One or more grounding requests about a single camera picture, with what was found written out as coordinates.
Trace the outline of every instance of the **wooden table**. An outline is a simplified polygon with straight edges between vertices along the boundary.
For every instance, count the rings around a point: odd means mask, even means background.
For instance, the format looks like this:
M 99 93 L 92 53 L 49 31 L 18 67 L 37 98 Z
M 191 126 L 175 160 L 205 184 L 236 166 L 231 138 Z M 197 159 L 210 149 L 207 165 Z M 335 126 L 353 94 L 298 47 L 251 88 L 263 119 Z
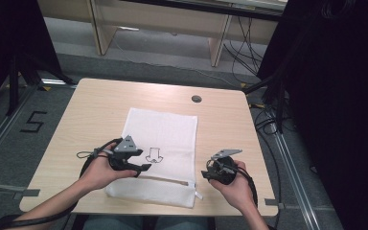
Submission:
M 200 96 L 202 102 L 194 103 L 193 95 Z M 274 199 L 274 194 L 241 91 L 93 79 L 80 81 L 29 186 L 40 190 L 40 194 L 23 197 L 20 209 L 28 211 L 76 181 L 84 163 L 76 153 L 119 138 L 131 107 L 198 117 L 195 175 L 197 191 L 203 200 L 196 198 L 194 208 L 188 209 L 121 200 L 99 190 L 81 199 L 74 212 L 238 216 L 241 213 L 202 178 L 200 171 L 205 170 L 207 160 L 219 150 L 242 149 L 233 158 L 245 162 L 253 176 L 261 214 L 266 217 L 277 214 L 276 206 L 265 205 L 265 199 Z

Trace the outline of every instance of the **person's right hand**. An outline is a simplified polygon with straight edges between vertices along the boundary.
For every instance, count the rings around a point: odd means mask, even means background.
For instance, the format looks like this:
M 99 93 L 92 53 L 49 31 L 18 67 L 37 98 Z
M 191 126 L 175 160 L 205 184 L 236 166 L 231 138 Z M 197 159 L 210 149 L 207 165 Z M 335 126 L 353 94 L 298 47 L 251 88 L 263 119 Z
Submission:
M 235 160 L 235 164 L 246 170 L 242 161 Z M 240 211 L 247 209 L 250 205 L 255 205 L 247 179 L 240 173 L 237 173 L 235 180 L 229 185 L 221 184 L 213 179 L 210 180 L 210 183 L 223 194 L 230 205 Z
M 106 147 L 107 150 L 114 148 L 115 143 Z M 100 152 L 99 155 L 106 156 L 104 152 Z M 99 190 L 108 185 L 110 182 L 126 178 L 133 177 L 137 174 L 136 171 L 125 170 L 125 171 L 114 171 L 110 166 L 107 157 L 97 157 L 92 160 L 85 173 L 79 179 L 84 187 L 88 191 Z

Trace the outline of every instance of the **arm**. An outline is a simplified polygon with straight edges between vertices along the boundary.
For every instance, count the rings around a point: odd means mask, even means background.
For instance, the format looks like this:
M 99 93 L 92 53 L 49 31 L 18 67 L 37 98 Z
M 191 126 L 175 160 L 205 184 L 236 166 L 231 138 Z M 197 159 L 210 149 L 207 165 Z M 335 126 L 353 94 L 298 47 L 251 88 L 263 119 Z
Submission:
M 235 161 L 235 164 L 246 170 L 243 162 Z M 241 174 L 237 173 L 235 180 L 229 185 L 223 185 L 216 180 L 210 180 L 210 183 L 223 194 L 223 197 L 225 197 L 231 206 L 241 212 L 249 225 L 249 229 L 268 229 L 265 220 L 253 202 L 253 195 L 247 180 Z
M 114 171 L 109 166 L 107 158 L 98 157 L 91 162 L 82 177 L 74 182 L 70 187 L 39 204 L 16 220 L 38 219 L 60 213 L 91 191 L 104 188 L 116 179 L 132 177 L 134 175 L 136 175 L 136 171 Z M 24 229 L 47 229 L 51 224 L 52 222 L 32 225 L 27 226 Z

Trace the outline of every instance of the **person's left hand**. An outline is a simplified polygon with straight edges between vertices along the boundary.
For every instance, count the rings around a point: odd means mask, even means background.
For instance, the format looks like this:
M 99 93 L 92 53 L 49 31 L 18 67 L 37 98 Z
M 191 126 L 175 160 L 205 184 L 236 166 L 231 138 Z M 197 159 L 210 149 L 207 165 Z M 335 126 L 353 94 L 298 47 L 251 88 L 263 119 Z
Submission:
M 107 150 L 115 147 L 116 144 L 111 144 L 106 147 Z M 137 174 L 136 171 L 126 170 L 126 171 L 114 171 L 110 166 L 106 153 L 100 152 L 101 156 L 94 159 L 89 167 L 86 169 L 85 173 L 79 179 L 89 191 L 99 190 L 104 188 L 110 182 L 126 178 L 133 177 Z

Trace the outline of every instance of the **black strap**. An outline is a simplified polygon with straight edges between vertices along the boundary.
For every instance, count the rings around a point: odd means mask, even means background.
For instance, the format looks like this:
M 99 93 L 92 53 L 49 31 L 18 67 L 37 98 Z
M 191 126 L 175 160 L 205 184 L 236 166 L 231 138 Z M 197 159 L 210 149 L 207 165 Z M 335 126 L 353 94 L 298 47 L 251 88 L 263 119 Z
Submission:
M 90 155 L 86 159 L 85 163 L 82 166 L 82 169 L 81 169 L 81 172 L 80 172 L 80 177 L 83 175 L 85 170 L 88 168 L 88 166 L 91 164 L 91 162 L 95 158 L 96 157 L 94 155 Z M 38 224 L 51 222 L 51 221 L 54 221 L 54 220 L 57 220 L 57 219 L 61 219 L 61 218 L 66 217 L 67 215 L 69 215 L 74 210 L 74 208 L 77 206 L 77 204 L 78 203 L 76 202 L 71 207 L 67 208 L 66 210 L 62 211 L 61 213 L 54 214 L 52 216 L 45 217 L 45 218 L 34 218 L 34 219 L 25 219 L 25 220 L 15 220 L 15 221 L 13 221 L 14 219 L 17 219 L 18 217 L 20 217 L 20 215 L 4 216 L 4 217 L 0 218 L 0 229 L 38 225 Z

